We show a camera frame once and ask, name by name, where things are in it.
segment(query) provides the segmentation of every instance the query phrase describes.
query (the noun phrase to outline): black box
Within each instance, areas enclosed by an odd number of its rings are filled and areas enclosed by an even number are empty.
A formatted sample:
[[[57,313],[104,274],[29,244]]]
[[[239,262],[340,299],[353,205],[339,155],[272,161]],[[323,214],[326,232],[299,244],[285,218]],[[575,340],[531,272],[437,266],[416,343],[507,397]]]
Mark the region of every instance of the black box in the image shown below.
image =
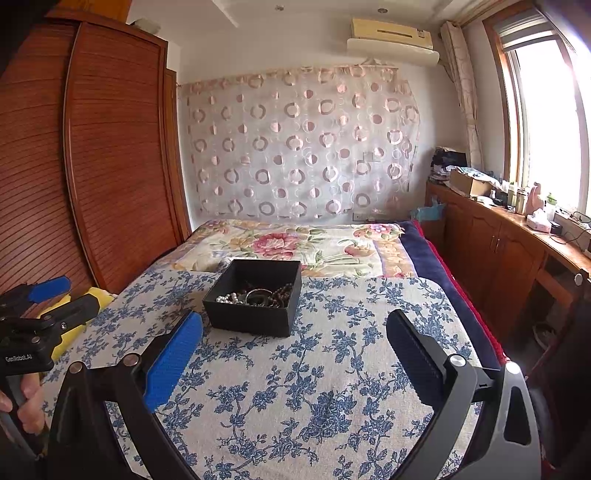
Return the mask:
[[[248,284],[275,291],[293,284],[287,308],[256,307],[216,302],[219,296]],[[203,299],[214,328],[275,337],[289,337],[301,291],[301,262],[293,260],[232,260]]]

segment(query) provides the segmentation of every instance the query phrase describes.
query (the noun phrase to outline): cabinet door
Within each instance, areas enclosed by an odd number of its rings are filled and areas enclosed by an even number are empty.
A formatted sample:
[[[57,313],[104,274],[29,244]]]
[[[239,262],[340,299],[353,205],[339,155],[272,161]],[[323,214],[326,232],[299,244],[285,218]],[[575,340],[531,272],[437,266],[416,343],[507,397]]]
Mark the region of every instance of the cabinet door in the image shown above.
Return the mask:
[[[462,285],[466,282],[467,264],[464,255],[472,228],[472,213],[466,205],[466,201],[456,203],[446,199],[443,232],[444,260]]]
[[[0,292],[60,275],[76,290],[93,285],[61,151],[62,98],[75,35],[72,25],[39,22],[0,77]]]
[[[68,73],[65,163],[93,274],[119,293],[180,243],[165,168],[164,50],[82,23]]]
[[[499,241],[501,219],[484,207],[473,207],[482,211],[476,211],[472,216],[472,228],[463,258],[466,265],[464,286],[472,303],[480,309],[495,272],[495,248]]]
[[[495,336],[508,339],[534,283],[544,248],[530,233],[503,223],[496,247],[496,274],[486,293],[483,315]]]

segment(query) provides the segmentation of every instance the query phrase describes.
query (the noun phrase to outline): finger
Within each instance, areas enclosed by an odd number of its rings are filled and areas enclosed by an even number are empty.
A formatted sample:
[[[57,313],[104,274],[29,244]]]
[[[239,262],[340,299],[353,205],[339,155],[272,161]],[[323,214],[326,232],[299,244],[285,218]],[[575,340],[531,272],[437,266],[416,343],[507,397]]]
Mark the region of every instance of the finger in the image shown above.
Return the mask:
[[[40,388],[39,374],[26,374],[22,376],[21,391],[26,399],[33,398]]]
[[[21,408],[18,409],[18,418],[22,422],[22,428],[27,433],[39,434],[45,425],[45,414],[42,410],[43,390],[39,389]]]
[[[5,411],[6,413],[12,411],[12,402],[3,392],[0,392],[0,411]]]

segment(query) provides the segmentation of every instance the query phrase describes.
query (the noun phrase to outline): blue blanket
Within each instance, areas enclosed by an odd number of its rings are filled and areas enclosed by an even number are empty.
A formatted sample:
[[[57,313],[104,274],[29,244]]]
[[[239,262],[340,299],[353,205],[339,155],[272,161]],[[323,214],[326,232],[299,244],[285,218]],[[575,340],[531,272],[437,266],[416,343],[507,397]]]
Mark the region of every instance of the blue blanket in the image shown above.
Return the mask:
[[[400,241],[412,259],[417,275],[432,280],[443,289],[466,329],[482,366],[499,368],[499,360],[491,341],[486,336],[470,307],[447,276],[445,269],[431,251],[427,241],[412,222],[400,222],[399,225],[404,228],[404,235],[400,237]]]

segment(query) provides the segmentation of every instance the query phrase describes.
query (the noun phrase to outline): jewelry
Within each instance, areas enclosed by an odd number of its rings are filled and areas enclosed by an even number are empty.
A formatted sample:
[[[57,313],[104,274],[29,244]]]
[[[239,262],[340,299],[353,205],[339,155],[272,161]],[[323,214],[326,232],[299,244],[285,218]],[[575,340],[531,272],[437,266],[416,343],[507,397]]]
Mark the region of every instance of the jewelry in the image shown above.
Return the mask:
[[[273,292],[264,288],[256,288],[246,294],[244,303],[247,305],[253,305],[256,307],[268,307],[270,306],[270,300]]]
[[[291,283],[283,285],[273,292],[266,288],[253,288],[249,292],[242,290],[239,293],[231,292],[228,295],[220,295],[216,298],[216,302],[252,307],[284,308],[290,301],[292,289]]]
[[[238,298],[237,293],[229,293],[228,295],[220,295],[216,298],[218,303],[233,303],[234,305],[244,305],[244,301]]]

